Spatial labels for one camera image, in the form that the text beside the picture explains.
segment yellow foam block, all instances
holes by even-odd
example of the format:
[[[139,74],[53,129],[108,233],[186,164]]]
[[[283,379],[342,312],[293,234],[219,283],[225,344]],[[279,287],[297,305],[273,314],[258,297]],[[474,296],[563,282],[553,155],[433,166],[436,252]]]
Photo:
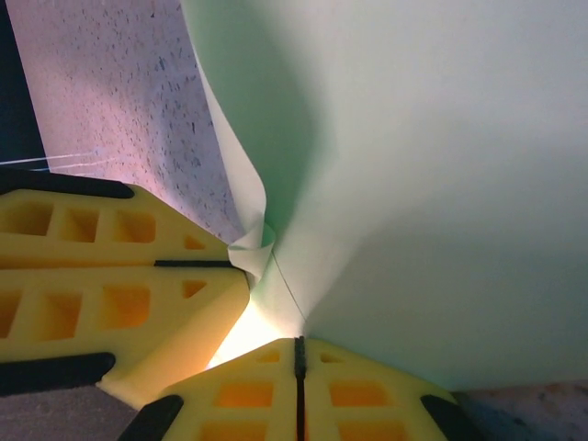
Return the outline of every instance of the yellow foam block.
[[[164,441],[295,441],[293,342],[276,340],[165,390],[184,406]]]
[[[320,340],[306,356],[307,441],[446,441],[420,399],[447,391]]]
[[[110,352],[98,386],[140,408],[203,370],[248,301],[235,269],[0,271],[0,362]]]
[[[227,261],[227,246],[148,191],[128,199],[19,189],[0,196],[0,269]]]

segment speckled surface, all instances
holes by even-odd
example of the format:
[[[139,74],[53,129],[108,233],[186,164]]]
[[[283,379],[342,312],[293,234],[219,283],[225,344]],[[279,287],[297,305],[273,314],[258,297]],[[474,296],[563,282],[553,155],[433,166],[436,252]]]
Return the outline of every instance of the speckled surface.
[[[178,0],[7,4],[47,154],[76,155],[52,170],[142,185],[226,242],[239,237]],[[488,439],[588,440],[585,382],[459,399]]]

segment gray speckled wall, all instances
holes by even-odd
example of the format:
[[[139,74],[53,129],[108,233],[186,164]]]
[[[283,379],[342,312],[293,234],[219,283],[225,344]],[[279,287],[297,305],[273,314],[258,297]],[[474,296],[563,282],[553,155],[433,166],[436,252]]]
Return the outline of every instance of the gray speckled wall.
[[[239,237],[178,0],[7,4],[46,152],[71,155],[51,169],[140,184],[225,241]],[[584,440],[587,386],[459,398],[489,439]],[[83,439],[107,440],[131,415],[96,390],[4,399],[0,438],[82,439],[85,429]]]

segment black foam trim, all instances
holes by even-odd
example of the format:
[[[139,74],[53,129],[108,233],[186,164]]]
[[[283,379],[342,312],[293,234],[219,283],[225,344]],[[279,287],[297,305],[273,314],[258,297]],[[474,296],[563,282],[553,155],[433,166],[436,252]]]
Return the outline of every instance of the black foam trim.
[[[119,441],[160,441],[179,414],[184,400],[168,395],[147,404],[130,422]]]
[[[424,395],[421,397],[421,403],[447,441],[483,441],[484,437],[478,428],[457,404],[435,395]]]
[[[115,199],[135,196],[132,188],[118,181],[0,167],[0,195],[21,189]]]
[[[294,376],[296,377],[296,439],[304,441],[306,437],[306,400],[304,380],[306,379],[306,348],[304,337],[294,339]]]
[[[156,260],[155,266],[167,268],[235,268],[228,260]]]
[[[98,383],[116,362],[104,352],[0,364],[0,397]]]

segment black rubber edge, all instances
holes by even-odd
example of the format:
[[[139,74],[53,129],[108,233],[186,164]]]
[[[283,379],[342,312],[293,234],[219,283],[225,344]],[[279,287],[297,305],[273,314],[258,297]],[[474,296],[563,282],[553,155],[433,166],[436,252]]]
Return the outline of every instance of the black rubber edge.
[[[114,199],[135,196],[132,188],[118,181],[0,167],[0,195],[23,189]]]
[[[156,260],[154,266],[163,268],[231,268],[238,269],[228,260]]]
[[[447,441],[483,441],[481,432],[454,402],[435,395],[424,395],[421,403]]]
[[[168,395],[143,407],[119,437],[119,441],[160,441],[179,414],[184,400]]]
[[[304,399],[304,380],[306,379],[306,348],[304,337],[294,339],[294,375],[296,376],[296,439],[306,437],[306,404]]]
[[[116,362],[103,352],[0,364],[0,397],[98,383]]]

